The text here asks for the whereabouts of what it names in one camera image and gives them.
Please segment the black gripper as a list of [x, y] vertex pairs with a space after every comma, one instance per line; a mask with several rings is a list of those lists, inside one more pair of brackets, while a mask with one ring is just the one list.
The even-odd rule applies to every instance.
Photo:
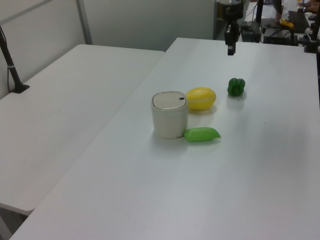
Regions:
[[243, 17], [243, 4], [230, 4], [225, 8], [224, 18], [227, 27], [224, 32], [227, 55], [233, 56], [236, 53], [236, 42], [238, 40], [239, 26], [237, 21]]

